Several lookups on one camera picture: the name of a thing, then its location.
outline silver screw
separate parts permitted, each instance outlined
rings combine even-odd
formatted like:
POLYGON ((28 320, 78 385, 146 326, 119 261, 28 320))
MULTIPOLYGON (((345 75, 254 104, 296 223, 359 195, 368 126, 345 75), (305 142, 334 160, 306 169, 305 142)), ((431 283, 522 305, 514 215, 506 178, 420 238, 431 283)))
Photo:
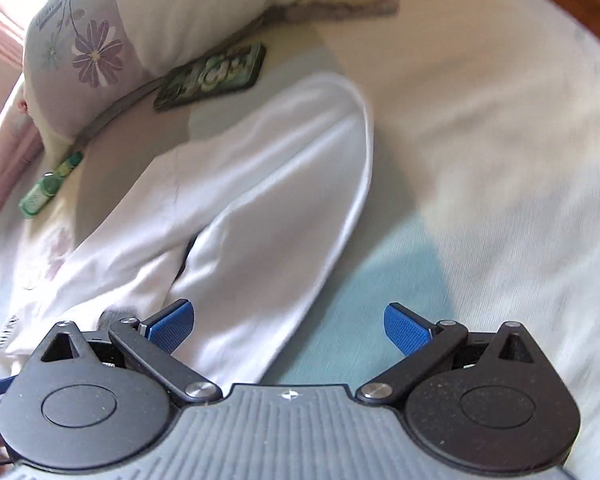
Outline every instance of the silver screw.
POLYGON ((213 397, 218 391, 215 384, 199 381, 191 383, 184 389, 184 392, 192 399, 204 400, 213 397))
POLYGON ((360 392, 367 399, 386 399, 394 389, 386 383, 368 383, 362 386, 360 392))

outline gray ribbed surface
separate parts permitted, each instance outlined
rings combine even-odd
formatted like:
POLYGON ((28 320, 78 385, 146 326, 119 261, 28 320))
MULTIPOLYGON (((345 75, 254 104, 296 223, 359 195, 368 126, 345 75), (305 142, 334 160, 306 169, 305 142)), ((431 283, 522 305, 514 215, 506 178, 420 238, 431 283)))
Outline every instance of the gray ribbed surface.
MULTIPOLYGON (((89 480, 484 480, 423 453, 388 409, 367 408, 341 386, 236 386, 227 400, 186 409, 174 430, 131 464, 89 480)), ((20 466, 9 480, 58 475, 20 466)), ((567 480, 558 469, 528 480, 567 480)))

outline blue gripper pad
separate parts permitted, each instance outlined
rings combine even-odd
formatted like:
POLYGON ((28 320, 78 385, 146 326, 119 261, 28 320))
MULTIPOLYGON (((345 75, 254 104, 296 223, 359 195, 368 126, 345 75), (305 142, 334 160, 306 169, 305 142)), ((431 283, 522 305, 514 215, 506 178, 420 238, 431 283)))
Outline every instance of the blue gripper pad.
POLYGON ((193 330, 193 305, 187 301, 147 327, 146 338, 171 354, 193 330))
POLYGON ((384 310, 384 333, 405 356, 413 354, 432 339, 427 327, 392 305, 384 310))

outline pink blanket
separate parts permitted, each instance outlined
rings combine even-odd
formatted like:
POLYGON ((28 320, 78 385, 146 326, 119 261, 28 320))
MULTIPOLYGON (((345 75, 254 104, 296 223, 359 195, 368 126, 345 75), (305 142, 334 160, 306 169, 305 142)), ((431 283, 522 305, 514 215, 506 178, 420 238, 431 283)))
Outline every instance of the pink blanket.
POLYGON ((26 167, 42 151, 40 132, 27 112, 21 75, 0 114, 0 209, 26 167))

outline folded fabric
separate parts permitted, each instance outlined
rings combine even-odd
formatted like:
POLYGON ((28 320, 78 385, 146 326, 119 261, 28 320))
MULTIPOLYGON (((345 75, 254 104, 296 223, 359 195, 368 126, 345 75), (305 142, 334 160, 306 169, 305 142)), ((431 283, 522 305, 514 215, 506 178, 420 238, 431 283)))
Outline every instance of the folded fabric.
POLYGON ((0 114, 0 209, 27 166, 42 152, 40 132, 27 113, 20 76, 0 114))
POLYGON ((58 320, 95 330, 103 314, 143 318, 181 296, 196 325, 176 356, 225 391, 257 381, 352 232, 372 135, 359 92, 326 73, 218 136, 157 157, 55 278, 12 303, 4 363, 17 372, 58 320))
POLYGON ((27 31, 27 102, 50 165, 97 115, 264 23, 346 18, 398 0, 49 0, 27 31))

